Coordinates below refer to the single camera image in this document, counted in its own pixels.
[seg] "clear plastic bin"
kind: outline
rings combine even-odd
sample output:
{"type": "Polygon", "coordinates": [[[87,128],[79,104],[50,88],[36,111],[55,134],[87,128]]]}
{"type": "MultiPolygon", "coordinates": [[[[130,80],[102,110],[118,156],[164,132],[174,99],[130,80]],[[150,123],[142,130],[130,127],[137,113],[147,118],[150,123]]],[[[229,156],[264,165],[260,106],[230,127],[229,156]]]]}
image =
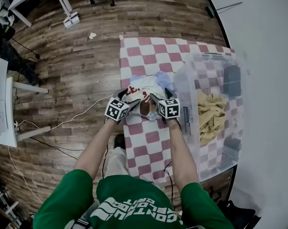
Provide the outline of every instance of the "clear plastic bin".
{"type": "Polygon", "coordinates": [[[199,180],[214,177],[237,164],[243,132],[241,70],[232,56],[190,53],[173,77],[181,103],[179,122],[190,148],[199,180]],[[200,146],[196,91],[220,94],[228,100],[226,121],[216,138],[200,146]]]}

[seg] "black cable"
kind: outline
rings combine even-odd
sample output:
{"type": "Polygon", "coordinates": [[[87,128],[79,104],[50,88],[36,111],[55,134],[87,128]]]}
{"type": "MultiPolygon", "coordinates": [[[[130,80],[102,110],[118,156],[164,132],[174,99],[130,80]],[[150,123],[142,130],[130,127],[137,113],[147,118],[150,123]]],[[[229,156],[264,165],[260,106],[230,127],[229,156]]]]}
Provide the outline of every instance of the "black cable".
{"type": "MultiPolygon", "coordinates": [[[[21,45],[22,47],[26,48],[24,45],[20,44],[20,43],[19,43],[17,40],[15,40],[13,37],[11,37],[11,39],[14,40],[16,43],[18,43],[19,45],[21,45]]],[[[34,51],[30,50],[29,48],[26,48],[26,49],[29,50],[29,51],[31,51],[32,53],[34,53],[35,58],[36,58],[37,60],[40,59],[40,55],[39,55],[39,54],[35,53],[34,51]]]]}
{"type": "Polygon", "coordinates": [[[55,146],[52,146],[52,145],[49,145],[49,144],[47,144],[47,143],[41,142],[41,141],[39,141],[38,139],[35,139],[35,138],[33,138],[33,137],[30,137],[30,138],[33,139],[33,140],[36,140],[36,141],[38,141],[39,143],[42,143],[42,144],[44,144],[44,145],[46,145],[46,146],[49,146],[49,147],[55,148],[55,149],[59,150],[60,152],[64,153],[65,155],[70,156],[71,158],[77,159],[76,157],[71,156],[71,155],[69,155],[69,154],[63,152],[62,150],[60,150],[59,148],[57,148],[57,147],[55,147],[55,146]]]}
{"type": "Polygon", "coordinates": [[[166,169],[169,165],[171,165],[171,162],[169,162],[166,167],[164,168],[164,172],[166,172],[169,176],[169,179],[171,180],[171,205],[172,205],[172,208],[174,210],[174,205],[173,205],[173,182],[172,182],[172,179],[171,179],[171,176],[168,172],[168,170],[166,169]]]}
{"type": "Polygon", "coordinates": [[[33,58],[33,57],[28,57],[27,60],[28,60],[28,59],[33,59],[33,60],[39,61],[38,59],[35,59],[35,58],[33,58]]]}
{"type": "Polygon", "coordinates": [[[105,162],[106,162],[106,157],[107,157],[107,153],[109,151],[109,147],[108,147],[108,144],[107,144],[107,151],[106,151],[106,155],[105,155],[105,159],[104,159],[104,163],[102,164],[102,170],[101,170],[101,173],[102,173],[102,178],[104,179],[105,176],[104,176],[104,168],[105,168],[105,162]]]}
{"type": "Polygon", "coordinates": [[[68,149],[68,148],[65,148],[65,147],[58,147],[58,146],[50,145],[50,144],[47,144],[45,142],[39,141],[38,139],[35,139],[35,138],[33,138],[33,139],[38,141],[39,143],[42,143],[42,144],[45,144],[45,145],[49,145],[49,146],[52,146],[52,147],[61,148],[61,149],[68,150],[68,151],[84,151],[84,149],[68,149]]]}
{"type": "Polygon", "coordinates": [[[14,116],[14,111],[15,111],[15,102],[16,102],[16,98],[17,98],[17,93],[18,93],[18,89],[15,90],[15,99],[14,99],[14,107],[13,107],[13,116],[14,116]]]}

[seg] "shoe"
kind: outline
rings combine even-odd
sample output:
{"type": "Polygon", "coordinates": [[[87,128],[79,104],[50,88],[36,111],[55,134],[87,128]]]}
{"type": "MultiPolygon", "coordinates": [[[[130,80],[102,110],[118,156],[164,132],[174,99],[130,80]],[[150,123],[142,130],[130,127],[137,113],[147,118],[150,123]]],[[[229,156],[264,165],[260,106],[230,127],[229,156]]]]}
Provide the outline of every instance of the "shoe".
{"type": "Polygon", "coordinates": [[[125,136],[124,134],[118,134],[114,139],[114,148],[120,147],[124,150],[126,150],[126,144],[125,144],[125,136]]]}

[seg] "cloth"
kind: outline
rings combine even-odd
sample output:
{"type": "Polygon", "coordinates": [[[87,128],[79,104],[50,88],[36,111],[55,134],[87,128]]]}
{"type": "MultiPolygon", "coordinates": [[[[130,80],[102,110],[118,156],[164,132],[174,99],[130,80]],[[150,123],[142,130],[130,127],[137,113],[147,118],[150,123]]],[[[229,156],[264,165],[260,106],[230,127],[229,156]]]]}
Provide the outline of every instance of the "cloth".
{"type": "MultiPolygon", "coordinates": [[[[68,229],[91,206],[93,181],[83,170],[66,174],[40,207],[34,229],[68,229]]],[[[181,228],[187,222],[206,229],[233,229],[221,210],[198,183],[181,191],[182,220],[172,211],[167,196],[153,184],[131,176],[108,176],[99,181],[96,195],[101,203],[91,214],[93,229],[181,228]]]]}
{"type": "Polygon", "coordinates": [[[0,58],[8,61],[8,70],[19,72],[25,76],[30,85],[37,85],[39,78],[32,69],[34,63],[23,59],[6,39],[1,39],[1,42],[0,58]]]}
{"type": "Polygon", "coordinates": [[[129,175],[127,171],[127,154],[120,147],[112,150],[107,165],[106,177],[114,175],[129,175]]]}
{"type": "Polygon", "coordinates": [[[4,6],[4,1],[0,0],[0,23],[2,25],[12,26],[14,23],[14,15],[9,16],[9,12],[4,6]]]}
{"type": "Polygon", "coordinates": [[[149,120],[156,120],[160,118],[158,107],[150,99],[149,95],[153,93],[160,99],[166,99],[164,90],[158,84],[156,76],[147,76],[133,80],[128,92],[123,96],[122,101],[130,103],[136,99],[141,102],[131,113],[134,115],[141,115],[149,120]]]}
{"type": "MultiPolygon", "coordinates": [[[[172,91],[174,91],[174,88],[173,88],[173,85],[172,85],[172,82],[171,82],[171,79],[170,77],[168,76],[167,73],[163,72],[163,71],[159,71],[159,72],[156,72],[155,74],[153,74],[153,76],[156,76],[157,77],[157,82],[158,82],[158,85],[165,91],[165,88],[168,88],[172,91]]],[[[135,80],[138,80],[138,79],[141,79],[141,78],[144,78],[146,76],[144,75],[133,75],[131,76],[130,78],[130,82],[133,82],[135,80]]]]}
{"type": "Polygon", "coordinates": [[[201,146],[208,144],[221,131],[225,122],[226,103],[226,99],[220,95],[206,95],[201,90],[197,91],[201,146]]]}

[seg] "yellow cloth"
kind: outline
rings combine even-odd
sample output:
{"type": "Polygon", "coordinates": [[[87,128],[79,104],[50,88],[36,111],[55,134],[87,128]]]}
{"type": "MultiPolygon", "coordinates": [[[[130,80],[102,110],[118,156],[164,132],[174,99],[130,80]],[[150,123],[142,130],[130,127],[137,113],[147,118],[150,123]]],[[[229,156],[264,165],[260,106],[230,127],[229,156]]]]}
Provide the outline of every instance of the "yellow cloth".
{"type": "Polygon", "coordinates": [[[201,146],[208,144],[221,131],[225,122],[226,103],[227,100],[220,95],[206,95],[201,90],[197,91],[201,146]]]}

